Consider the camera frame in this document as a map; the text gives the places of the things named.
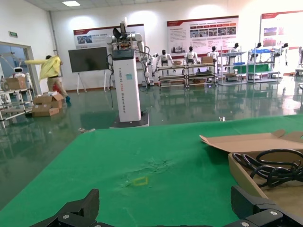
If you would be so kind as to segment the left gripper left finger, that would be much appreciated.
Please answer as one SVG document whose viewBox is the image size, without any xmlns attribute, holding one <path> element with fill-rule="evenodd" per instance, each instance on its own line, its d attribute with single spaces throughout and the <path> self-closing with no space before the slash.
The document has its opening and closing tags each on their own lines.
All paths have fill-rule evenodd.
<svg viewBox="0 0 303 227">
<path fill-rule="evenodd" d="M 85 198 L 66 203 L 56 214 L 42 220 L 34 227 L 100 227 L 96 221 L 99 213 L 99 190 L 92 189 Z"/>
</svg>

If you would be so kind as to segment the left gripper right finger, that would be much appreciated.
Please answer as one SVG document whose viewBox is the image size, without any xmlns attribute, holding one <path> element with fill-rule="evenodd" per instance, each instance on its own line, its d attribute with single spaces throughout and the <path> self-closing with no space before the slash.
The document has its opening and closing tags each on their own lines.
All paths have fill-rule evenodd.
<svg viewBox="0 0 303 227">
<path fill-rule="evenodd" d="M 303 218 L 291 214 L 273 201 L 252 196 L 239 186 L 231 188 L 231 206 L 239 218 L 228 227 L 301 227 Z"/>
</svg>

